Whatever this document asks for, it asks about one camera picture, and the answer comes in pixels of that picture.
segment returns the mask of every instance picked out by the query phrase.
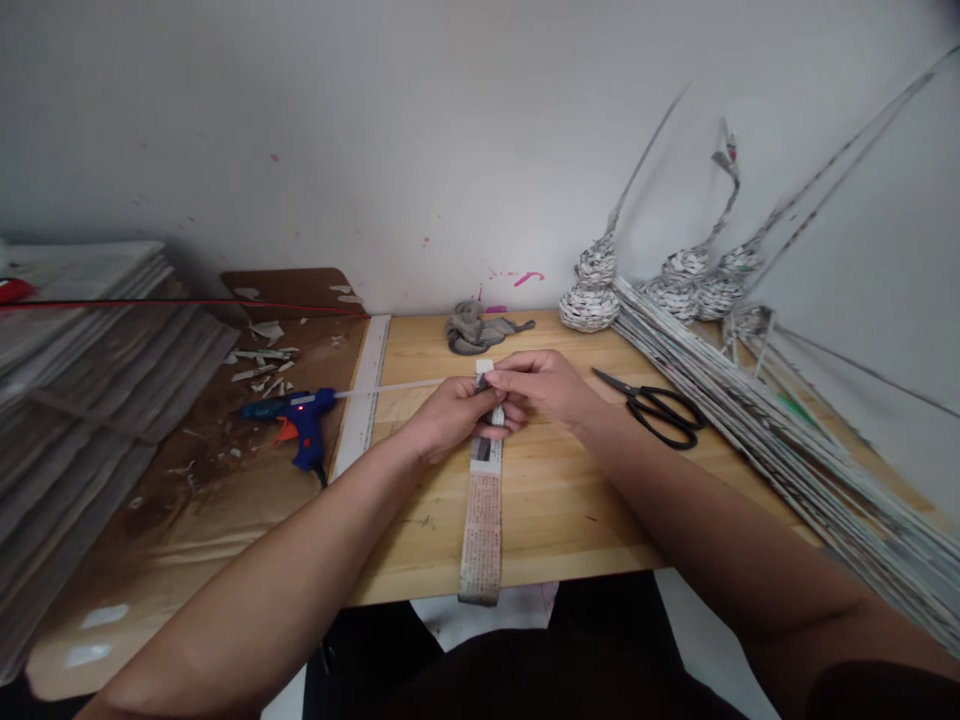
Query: stack of newspapers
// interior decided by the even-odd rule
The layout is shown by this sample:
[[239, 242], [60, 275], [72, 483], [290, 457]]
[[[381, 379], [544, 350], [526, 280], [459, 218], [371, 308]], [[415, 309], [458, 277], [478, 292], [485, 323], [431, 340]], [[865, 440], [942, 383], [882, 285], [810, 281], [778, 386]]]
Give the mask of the stack of newspapers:
[[[11, 246], [30, 301], [185, 298], [163, 243]], [[0, 309], [0, 684], [237, 331], [196, 305]]]

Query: bundle of paper tubes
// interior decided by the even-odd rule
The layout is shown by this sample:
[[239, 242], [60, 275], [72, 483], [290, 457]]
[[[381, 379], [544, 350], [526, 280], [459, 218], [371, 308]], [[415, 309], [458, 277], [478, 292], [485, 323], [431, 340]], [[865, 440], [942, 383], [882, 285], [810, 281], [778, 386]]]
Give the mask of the bundle of paper tubes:
[[960, 544], [927, 521], [767, 385], [626, 280], [614, 329], [639, 349], [837, 555], [960, 656]]

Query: forearm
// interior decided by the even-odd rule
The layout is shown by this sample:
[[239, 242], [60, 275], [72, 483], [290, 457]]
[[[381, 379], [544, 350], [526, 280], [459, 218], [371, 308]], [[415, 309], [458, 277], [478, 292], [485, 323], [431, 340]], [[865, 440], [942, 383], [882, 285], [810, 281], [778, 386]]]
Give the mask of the forearm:
[[99, 702], [164, 716], [259, 710], [320, 644], [420, 470], [401, 435], [376, 445], [204, 586]]
[[600, 401], [574, 432], [657, 548], [741, 637], [775, 637], [873, 596], [772, 515]]

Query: finger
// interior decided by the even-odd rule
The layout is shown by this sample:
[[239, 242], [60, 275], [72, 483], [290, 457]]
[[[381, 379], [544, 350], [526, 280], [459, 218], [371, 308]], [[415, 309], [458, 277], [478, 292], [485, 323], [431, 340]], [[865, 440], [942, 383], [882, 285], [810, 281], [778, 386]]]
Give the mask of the finger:
[[471, 431], [471, 435], [475, 437], [485, 437], [490, 438], [491, 440], [506, 440], [510, 437], [512, 430], [508, 427], [495, 427], [493, 425], [487, 425], [486, 423], [477, 423], [476, 427]]
[[474, 394], [476, 382], [476, 378], [460, 376], [449, 377], [440, 383], [440, 387], [437, 388], [437, 390], [442, 390], [445, 394], [450, 395], [451, 397], [468, 398]]
[[508, 393], [517, 392], [526, 395], [533, 400], [542, 400], [541, 381], [542, 377], [535, 374], [513, 372], [510, 370], [493, 370], [484, 377], [487, 382], [499, 390], [505, 390]]
[[479, 392], [472, 397], [465, 398], [463, 402], [470, 407], [474, 417], [478, 418], [481, 415], [493, 410], [497, 405], [502, 403], [506, 397], [506, 391], [490, 388], [489, 390]]
[[510, 420], [507, 418], [503, 421], [504, 427], [510, 428], [511, 432], [519, 432], [527, 426], [526, 420]]
[[536, 372], [543, 367], [549, 357], [547, 350], [521, 350], [507, 355], [503, 360], [494, 363], [496, 370], [513, 370], [515, 372]]
[[512, 403], [509, 400], [504, 400], [503, 403], [503, 414], [506, 416], [507, 420], [513, 420], [514, 422], [525, 422], [527, 419], [527, 411], [516, 403]]

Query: hand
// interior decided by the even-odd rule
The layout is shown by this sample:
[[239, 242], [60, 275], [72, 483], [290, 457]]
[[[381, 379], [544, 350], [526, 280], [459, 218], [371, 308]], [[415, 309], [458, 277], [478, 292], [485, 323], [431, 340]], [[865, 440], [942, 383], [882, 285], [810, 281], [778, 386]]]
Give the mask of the hand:
[[[477, 394], [475, 386], [475, 378], [447, 378], [400, 430], [426, 464], [439, 463], [470, 435], [503, 440], [527, 424], [527, 413], [508, 393], [491, 388]], [[501, 404], [505, 427], [481, 422]]]
[[514, 353], [485, 377], [498, 390], [530, 398], [548, 418], [569, 431], [594, 410], [607, 406], [556, 350]]

